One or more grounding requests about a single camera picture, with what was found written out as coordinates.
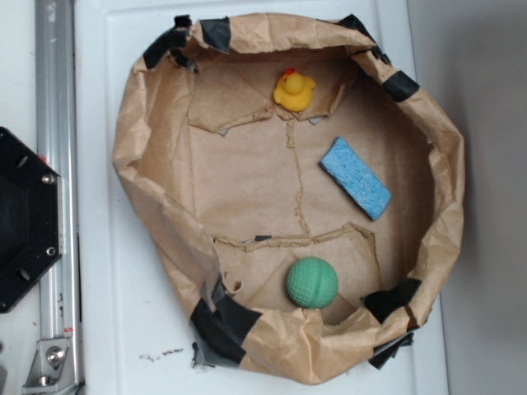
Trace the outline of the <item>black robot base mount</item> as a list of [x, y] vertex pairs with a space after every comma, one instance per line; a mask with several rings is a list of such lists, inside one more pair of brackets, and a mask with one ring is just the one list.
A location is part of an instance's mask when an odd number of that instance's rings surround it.
[[62, 256], [60, 176], [1, 128], [1, 312], [27, 295]]

